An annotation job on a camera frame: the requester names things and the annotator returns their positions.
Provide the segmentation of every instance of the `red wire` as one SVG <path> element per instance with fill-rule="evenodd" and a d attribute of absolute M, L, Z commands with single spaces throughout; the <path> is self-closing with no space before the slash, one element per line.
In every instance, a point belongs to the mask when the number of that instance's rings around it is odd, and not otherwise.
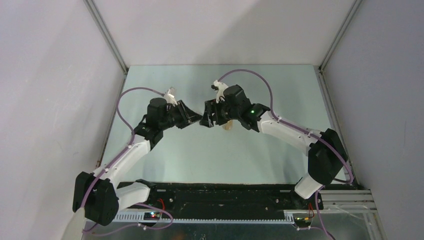
<path fill-rule="evenodd" d="M 159 198 L 157 201 L 162 203 L 162 210 L 165 210 L 164 200 L 162 200 L 162 198 Z"/>
<path fill-rule="evenodd" d="M 313 213 L 313 215 L 312 215 L 310 218 L 315 217 L 314 208 L 312 207 L 312 204 L 311 204 L 311 203 L 309 203 L 309 210 L 312 210 L 312 213 Z"/>

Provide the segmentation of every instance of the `metal corner bracket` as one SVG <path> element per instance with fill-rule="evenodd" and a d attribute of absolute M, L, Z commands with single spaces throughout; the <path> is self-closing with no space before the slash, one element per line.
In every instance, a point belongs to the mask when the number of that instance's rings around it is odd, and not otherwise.
<path fill-rule="evenodd" d="M 94 0 L 84 0 L 84 3 L 87 6 L 87 9 L 90 12 L 93 20 L 95 21 L 98 29 L 100 30 L 101 35 L 104 37 L 104 40 L 106 41 L 106 44 L 108 45 L 110 51 L 112 52 L 120 68 L 122 69 L 123 74 L 127 74 L 129 68 L 125 64 L 125 61 L 121 53 L 119 52 L 119 49 L 114 39 L 112 38 L 111 33 L 106 27 L 105 21 L 103 20 L 102 15 L 100 14 L 99 9 L 97 8 Z"/>
<path fill-rule="evenodd" d="M 332 57 L 335 49 L 337 48 L 337 46 L 340 43 L 340 40 L 342 39 L 342 37 L 345 35 L 346 30 L 348 29 L 349 25 L 352 22 L 352 19 L 355 17 L 355 15 L 358 12 L 359 7 L 361 6 L 362 2 L 364 0 L 355 0 L 352 4 L 352 6 L 349 9 L 349 12 L 347 13 L 347 16 L 345 17 L 345 19 L 343 20 L 343 23 L 341 24 L 340 28 L 338 29 L 331 45 L 330 48 L 327 50 L 327 53 L 324 56 L 324 59 L 322 60 L 321 64 L 319 65 L 319 70 L 321 72 L 323 72 L 329 61 L 330 58 Z"/>

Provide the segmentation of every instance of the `white cable clip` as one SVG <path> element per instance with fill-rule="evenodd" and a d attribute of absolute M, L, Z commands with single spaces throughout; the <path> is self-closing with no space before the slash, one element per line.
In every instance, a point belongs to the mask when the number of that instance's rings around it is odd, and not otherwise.
<path fill-rule="evenodd" d="M 216 103 L 219 103 L 224 98 L 224 90 L 228 88 L 227 84 L 218 80 L 213 81 L 213 85 L 217 88 L 216 91 Z"/>
<path fill-rule="evenodd" d="M 166 100 L 167 103 L 172 104 L 174 106 L 176 106 L 177 100 L 175 100 L 175 93 L 176 93 L 176 89 L 173 87 L 170 87 L 165 94 L 163 95 L 163 98 Z"/>

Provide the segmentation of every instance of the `light blue floor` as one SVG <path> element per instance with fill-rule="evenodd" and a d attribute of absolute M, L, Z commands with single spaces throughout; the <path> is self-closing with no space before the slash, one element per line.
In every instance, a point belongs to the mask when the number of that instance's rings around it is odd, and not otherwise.
<path fill-rule="evenodd" d="M 244 68 L 268 80 L 274 94 L 274 110 L 300 125 L 318 130 L 330 127 L 324 100 L 312 65 L 179 65 L 131 66 L 124 90 L 148 87 L 165 92 L 176 88 L 175 98 L 203 114 L 204 101 L 216 97 L 214 80 L 226 72 Z M 270 105 L 265 84 L 246 72 L 229 75 L 223 82 L 240 85 L 252 103 Z M 147 111 L 152 92 L 128 93 L 119 109 L 132 126 Z M 124 147 L 130 131 L 116 117 L 103 163 Z M 125 176 L 125 181 L 145 179 L 155 182 L 284 184 L 296 183 L 307 172 L 307 158 L 281 140 L 244 129 L 238 122 L 230 131 L 221 126 L 207 128 L 198 123 L 185 129 L 172 128 L 148 155 L 140 159 Z M 340 172 L 340 179 L 346 179 Z"/>

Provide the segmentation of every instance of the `white wall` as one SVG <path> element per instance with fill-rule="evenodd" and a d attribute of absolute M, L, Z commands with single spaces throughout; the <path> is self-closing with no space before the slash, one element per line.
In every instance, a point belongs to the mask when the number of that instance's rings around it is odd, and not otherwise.
<path fill-rule="evenodd" d="M 128 65 L 319 65 L 354 0 L 96 0 Z"/>
<path fill-rule="evenodd" d="M 364 1 L 325 76 L 388 239 L 423 239 L 423 1 Z"/>
<path fill-rule="evenodd" d="M 2 1 L 0 239 L 60 239 L 123 74 L 83 1 Z"/>

